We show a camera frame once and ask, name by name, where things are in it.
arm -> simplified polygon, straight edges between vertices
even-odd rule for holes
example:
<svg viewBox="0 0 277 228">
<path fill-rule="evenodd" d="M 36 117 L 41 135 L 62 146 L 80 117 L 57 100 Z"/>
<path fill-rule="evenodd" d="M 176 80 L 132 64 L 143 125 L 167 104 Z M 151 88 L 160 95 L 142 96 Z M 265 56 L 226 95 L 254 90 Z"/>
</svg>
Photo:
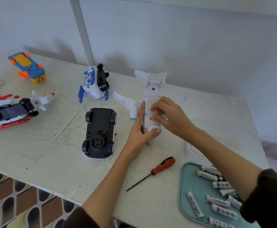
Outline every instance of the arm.
<svg viewBox="0 0 277 228">
<path fill-rule="evenodd" d="M 154 115 L 152 119 L 195 146 L 222 173 L 243 200 L 248 198 L 257 186 L 261 168 L 197 128 L 171 99 L 161 97 L 150 110 L 156 110 L 158 114 L 166 113 L 168 120 L 160 115 Z"/>
<path fill-rule="evenodd" d="M 147 141 L 157 137 L 161 133 L 161 130 L 150 131 L 147 134 L 141 132 L 144 111 L 145 101 L 143 101 L 140 106 L 137 119 L 130 131 L 129 138 L 117 160 L 106 177 L 82 205 L 86 213 L 101 228 L 107 228 L 109 226 L 131 162 L 139 155 Z"/>
</svg>

person's left hand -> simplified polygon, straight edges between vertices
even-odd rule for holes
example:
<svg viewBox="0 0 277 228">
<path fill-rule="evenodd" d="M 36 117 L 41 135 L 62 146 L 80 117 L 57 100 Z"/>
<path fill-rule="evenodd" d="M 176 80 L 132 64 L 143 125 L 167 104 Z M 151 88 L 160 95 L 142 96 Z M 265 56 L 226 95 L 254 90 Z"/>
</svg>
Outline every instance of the person's left hand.
<svg viewBox="0 0 277 228">
<path fill-rule="evenodd" d="M 156 138 L 162 131 L 161 129 L 158 129 L 143 134 L 141 123 L 144 119 L 145 105 L 146 102 L 142 101 L 136 121 L 131 128 L 128 140 L 121 151 L 121 155 L 125 155 L 130 161 L 133 161 L 139 155 L 147 141 Z"/>
</svg>

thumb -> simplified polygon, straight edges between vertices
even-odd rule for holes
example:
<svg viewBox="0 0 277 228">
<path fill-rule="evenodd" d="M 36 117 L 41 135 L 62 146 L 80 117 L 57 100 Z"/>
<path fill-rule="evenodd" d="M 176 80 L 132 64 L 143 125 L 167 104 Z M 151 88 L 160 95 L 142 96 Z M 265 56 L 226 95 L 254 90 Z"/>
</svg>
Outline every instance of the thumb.
<svg viewBox="0 0 277 228">
<path fill-rule="evenodd" d="M 159 136 L 159 134 L 162 132 L 161 129 L 157 129 L 157 130 L 152 130 L 149 131 L 148 133 L 144 134 L 144 138 L 147 141 L 156 138 L 157 136 Z"/>
<path fill-rule="evenodd" d="M 153 115 L 150 119 L 158 121 L 164 127 L 168 126 L 168 121 L 164 117 L 162 117 L 160 115 Z"/>
</svg>

forearm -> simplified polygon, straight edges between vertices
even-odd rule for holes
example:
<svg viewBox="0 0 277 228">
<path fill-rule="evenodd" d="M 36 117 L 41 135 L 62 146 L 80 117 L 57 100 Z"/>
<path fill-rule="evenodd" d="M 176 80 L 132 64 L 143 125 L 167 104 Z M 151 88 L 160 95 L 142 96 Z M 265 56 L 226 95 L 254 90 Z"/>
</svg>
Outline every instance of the forearm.
<svg viewBox="0 0 277 228">
<path fill-rule="evenodd" d="M 245 200 L 257 186 L 261 168 L 228 149 L 205 131 L 195 127 L 185 140 L 201 151 Z"/>
<path fill-rule="evenodd" d="M 130 164 L 131 161 L 120 154 L 106 177 L 82 205 L 100 228 L 107 228 L 110 223 Z"/>
</svg>

red screwdriver handle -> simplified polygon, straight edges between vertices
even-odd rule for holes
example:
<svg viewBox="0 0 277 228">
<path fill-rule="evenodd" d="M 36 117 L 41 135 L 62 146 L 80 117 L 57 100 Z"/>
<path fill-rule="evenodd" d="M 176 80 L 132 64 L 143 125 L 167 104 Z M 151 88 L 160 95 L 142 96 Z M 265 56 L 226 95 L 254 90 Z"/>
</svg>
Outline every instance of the red screwdriver handle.
<svg viewBox="0 0 277 228">
<path fill-rule="evenodd" d="M 169 168 L 175 163 L 174 157 L 167 157 L 161 164 L 151 170 L 153 175 L 156 175 L 158 172 L 163 171 L 164 169 Z"/>
</svg>

